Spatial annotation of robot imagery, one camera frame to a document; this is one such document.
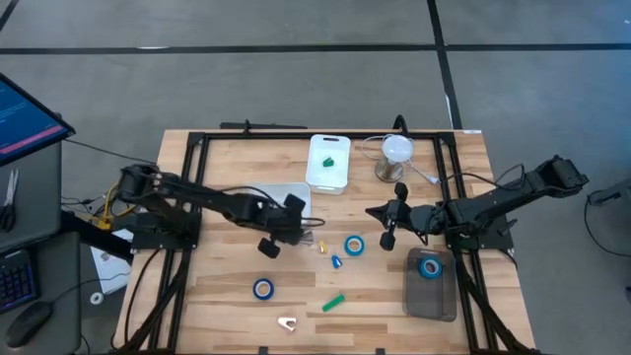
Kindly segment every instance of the tape roll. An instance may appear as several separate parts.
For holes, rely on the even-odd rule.
[[[263,293],[260,288],[265,285],[267,286],[267,292]],[[267,301],[272,298],[272,295],[274,294],[274,284],[272,284],[272,282],[268,279],[258,279],[254,282],[254,286],[252,286],[252,293],[257,299]]]
[[[105,296],[101,292],[95,292],[92,294],[92,296],[90,296],[90,303],[98,306],[103,302],[104,299]]]
[[[443,273],[443,265],[437,257],[426,256],[421,259],[421,263],[418,265],[418,270],[420,271],[421,276],[432,280],[441,276],[441,273]]]
[[[357,244],[359,244],[358,248],[352,248],[351,244],[353,242],[357,242]],[[362,239],[362,237],[360,236],[350,236],[346,239],[346,242],[344,243],[344,250],[346,250],[346,253],[351,255],[351,256],[359,256],[362,254],[362,252],[364,252],[364,240]]]

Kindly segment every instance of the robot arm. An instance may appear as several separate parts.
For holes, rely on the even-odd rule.
[[[228,221],[245,228],[270,234],[262,239],[258,249],[269,257],[276,257],[279,241],[296,245],[303,236],[302,211],[305,201],[290,194],[284,206],[252,193],[228,194],[197,183],[186,181],[175,174],[161,173],[157,167],[133,165],[122,170],[118,183],[119,198],[145,207],[157,216],[162,229],[173,234],[185,234],[189,223],[188,212],[172,206],[167,198],[221,213]]]
[[[394,188],[396,199],[381,207],[367,208],[366,212],[387,228],[382,234],[381,246],[392,250],[393,232],[397,226],[415,233],[425,245],[428,234],[440,235],[445,231],[467,238],[477,237],[487,232],[499,217],[543,196],[563,198],[577,194],[588,181],[570,160],[556,156],[521,178],[484,194],[441,202],[436,206],[409,207],[405,203],[407,187],[398,183]],[[505,234],[514,224],[515,221],[503,226],[499,232]]]

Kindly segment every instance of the computer monitor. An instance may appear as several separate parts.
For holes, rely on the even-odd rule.
[[[0,73],[0,167],[73,134],[58,114]]]

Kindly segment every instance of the wooden table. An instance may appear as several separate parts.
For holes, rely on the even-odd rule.
[[[188,132],[165,132],[158,159],[163,171],[181,172]],[[462,170],[492,178],[482,134],[456,131],[455,135]],[[384,229],[364,209],[393,198],[394,185],[377,180],[375,161],[362,155],[360,143],[353,141],[346,191],[336,196],[312,193],[312,216],[326,220],[325,226],[314,230],[315,239],[327,243],[329,254],[305,246],[281,245],[278,258],[269,259],[256,249],[264,234],[236,227],[215,212],[203,212],[202,234],[188,275],[177,353],[255,353],[259,346],[268,346],[270,353],[374,353],[377,347],[388,353],[468,352],[459,297],[454,322],[404,314],[403,262],[410,249],[421,245],[411,233],[398,230],[394,250],[380,248]],[[380,142],[368,142],[366,151],[379,154]],[[210,145],[204,184],[227,187],[304,181],[308,152],[309,140],[215,140]],[[444,152],[448,157],[447,147]],[[438,175],[430,141],[415,142],[412,161],[418,169]],[[440,189],[416,173],[407,174],[403,181],[408,185],[408,203],[412,206],[442,200]],[[472,177],[464,181],[469,196],[492,188]],[[350,258],[343,242],[353,234],[364,238],[366,249],[361,256]],[[444,238],[431,237],[429,248],[446,249]],[[331,266],[332,253],[343,258],[338,270]],[[131,291],[149,254],[142,251],[134,258],[114,340],[117,346],[122,343]],[[156,302],[164,254],[161,251],[156,256],[142,280],[131,313],[130,332]],[[480,257],[495,311],[518,340],[534,346],[516,268],[498,251],[484,250]],[[270,301],[257,301],[252,295],[252,284],[260,277],[271,279],[276,287]],[[346,295],[346,302],[323,313],[322,305],[340,292]],[[486,346],[481,314],[473,301],[471,304],[480,346]],[[161,346],[166,346],[171,314],[167,309]],[[289,334],[281,328],[279,317],[296,317],[296,331]]]

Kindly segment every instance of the concrete floor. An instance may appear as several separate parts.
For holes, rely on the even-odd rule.
[[[447,44],[631,41],[622,0],[438,3]],[[433,41],[422,0],[21,0],[0,33],[0,48]],[[513,237],[538,348],[628,353],[631,259],[589,239],[583,204],[631,175],[631,51],[450,52],[449,61],[462,126],[484,131],[495,174],[560,154],[592,181],[577,197],[510,216],[520,220]],[[402,113],[414,128],[451,127],[433,51],[3,55],[0,70],[63,113],[77,140],[151,160],[165,129],[222,121],[381,128]],[[82,198],[128,163],[69,144],[63,154],[64,194]],[[590,221],[606,246],[631,253],[626,211],[615,201]],[[93,353],[108,349],[120,302],[121,293],[85,303]]]

